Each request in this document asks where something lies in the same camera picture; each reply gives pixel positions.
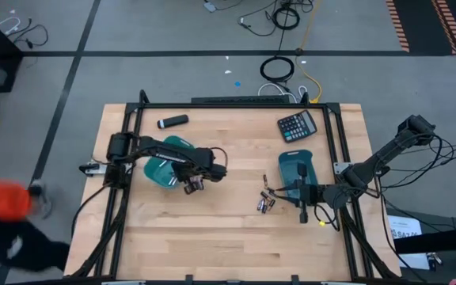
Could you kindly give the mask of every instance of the gray floor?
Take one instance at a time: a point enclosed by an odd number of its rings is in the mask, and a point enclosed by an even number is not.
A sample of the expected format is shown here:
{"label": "gray floor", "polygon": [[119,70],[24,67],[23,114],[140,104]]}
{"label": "gray floor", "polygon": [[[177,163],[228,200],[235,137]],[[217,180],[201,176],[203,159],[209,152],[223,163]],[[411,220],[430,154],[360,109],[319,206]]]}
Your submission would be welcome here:
{"label": "gray floor", "polygon": [[[86,50],[272,50],[279,34],[259,38],[236,24],[238,15],[262,3],[208,13],[202,1],[102,0]],[[73,51],[78,46],[93,0],[0,0],[0,21],[15,9],[46,25],[50,41],[39,50]],[[223,1],[216,1],[222,6]],[[262,25],[263,14],[245,19]],[[295,49],[305,24],[285,34],[285,49]],[[384,2],[323,1],[310,34],[308,49],[389,50],[400,46]],[[259,66],[265,57],[83,58],[51,153],[44,179],[60,207],[47,221],[33,221],[52,239],[70,240],[70,221],[86,181],[78,166],[90,159],[104,104],[136,101],[145,89],[153,102],[188,102],[192,97],[254,95],[265,80]],[[322,102],[360,103],[373,150],[393,138],[397,125],[421,114],[437,125],[437,133],[456,144],[456,57],[303,57],[304,67],[323,86]],[[0,94],[0,177],[27,184],[35,168],[72,58],[26,58],[11,93]],[[278,73],[281,66],[269,67]],[[315,87],[299,72],[288,85]],[[432,159],[411,154],[393,165],[419,168]],[[385,184],[405,173],[390,173]],[[456,161],[435,169],[415,184],[388,191],[389,200],[406,210],[456,217]],[[59,278],[50,270],[30,274],[11,270],[8,282]]]}

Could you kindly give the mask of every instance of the wooden table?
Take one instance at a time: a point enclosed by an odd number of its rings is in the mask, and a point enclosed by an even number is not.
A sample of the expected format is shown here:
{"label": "wooden table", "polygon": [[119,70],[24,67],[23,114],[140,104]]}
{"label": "wooden table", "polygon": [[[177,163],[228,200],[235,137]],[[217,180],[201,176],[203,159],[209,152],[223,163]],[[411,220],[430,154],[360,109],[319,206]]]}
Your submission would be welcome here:
{"label": "wooden table", "polygon": [[[120,131],[124,106],[105,105],[93,152],[96,159],[104,159],[110,135]],[[358,104],[342,104],[341,110],[351,160],[361,162],[372,154],[362,110]],[[299,275],[301,281],[349,280],[342,232],[320,226],[312,212],[310,222],[300,224],[299,209],[282,200],[266,215],[257,211],[263,174],[272,187],[281,187],[277,158],[284,151],[310,150],[318,182],[334,183],[321,110],[310,109],[318,129],[315,135],[285,143],[279,133],[276,121],[299,111],[145,109],[140,135],[158,140],[178,135],[195,146],[220,146],[228,153],[228,174],[219,183],[206,181],[204,191],[186,196],[182,187],[167,191],[145,177],[143,166],[148,158],[140,159],[131,186],[117,278],[183,280],[193,274],[195,280],[289,281],[291,275]],[[189,123],[157,128],[158,120],[180,114],[187,114]],[[332,129],[340,155],[335,119]],[[215,154],[216,162],[222,164],[222,153]],[[82,200],[98,190],[102,181],[103,177],[87,178]],[[65,275],[78,269],[98,243],[107,197],[108,190],[79,215]],[[368,241],[400,275],[397,258],[386,242],[380,201],[364,195],[359,202]],[[353,243],[362,276],[354,238]],[[109,245],[104,272],[108,272],[111,254]]]}

